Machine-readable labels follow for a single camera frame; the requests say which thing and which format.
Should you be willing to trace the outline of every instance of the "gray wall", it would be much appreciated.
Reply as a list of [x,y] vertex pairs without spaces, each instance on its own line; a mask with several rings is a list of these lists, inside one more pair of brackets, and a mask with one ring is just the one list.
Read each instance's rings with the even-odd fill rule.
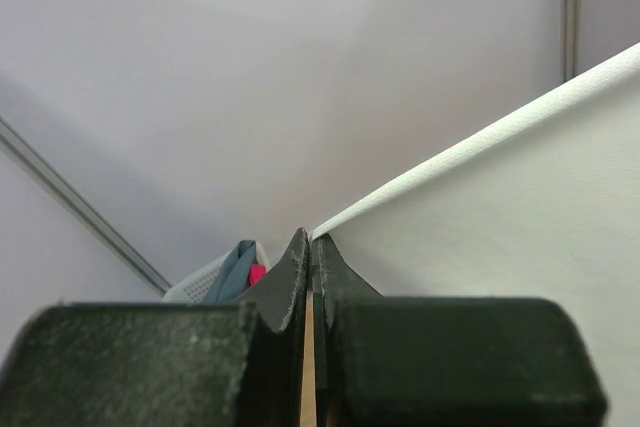
[[640,0],[582,0],[578,72],[640,42]]
[[561,0],[0,0],[0,113],[176,282],[558,85]]
[[27,319],[62,299],[158,299],[3,150],[0,199],[0,361]]

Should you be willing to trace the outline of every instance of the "white mesh basket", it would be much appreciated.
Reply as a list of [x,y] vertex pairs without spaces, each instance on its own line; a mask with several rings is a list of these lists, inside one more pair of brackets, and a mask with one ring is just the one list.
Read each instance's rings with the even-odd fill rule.
[[[219,259],[214,260],[210,264],[205,265],[200,270],[182,280],[180,283],[171,287],[164,297],[163,302],[178,302],[187,304],[199,304],[207,295],[211,288],[211,284],[216,280],[220,273],[220,267],[231,251],[224,254]],[[271,269],[269,259],[259,242],[256,242],[256,257],[258,263],[264,265],[267,271]]]

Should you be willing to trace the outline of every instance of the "white wall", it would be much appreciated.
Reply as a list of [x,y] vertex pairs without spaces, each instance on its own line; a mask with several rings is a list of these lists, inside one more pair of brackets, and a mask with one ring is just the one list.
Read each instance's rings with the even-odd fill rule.
[[0,0],[0,113],[169,280],[558,85],[561,0]]
[[314,234],[330,228],[346,261],[384,295],[558,302],[604,383],[606,425],[636,426],[639,107],[640,44],[394,179],[353,217]]
[[0,363],[40,308],[158,295],[0,150]]
[[640,0],[582,0],[578,72],[640,42]]

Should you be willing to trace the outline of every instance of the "blue cloth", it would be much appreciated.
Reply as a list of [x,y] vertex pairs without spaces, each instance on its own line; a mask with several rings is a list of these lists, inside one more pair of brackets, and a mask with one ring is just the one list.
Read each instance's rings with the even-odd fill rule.
[[203,304],[229,302],[244,292],[249,271],[256,263],[256,243],[243,240],[235,246],[220,266],[220,273],[202,299]]

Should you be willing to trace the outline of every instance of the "pink object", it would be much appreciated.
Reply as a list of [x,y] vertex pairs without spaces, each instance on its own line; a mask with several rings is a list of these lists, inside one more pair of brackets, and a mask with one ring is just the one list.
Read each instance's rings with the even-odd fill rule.
[[251,270],[249,270],[249,286],[252,286],[258,282],[264,274],[267,273],[267,268],[262,264],[253,264]]

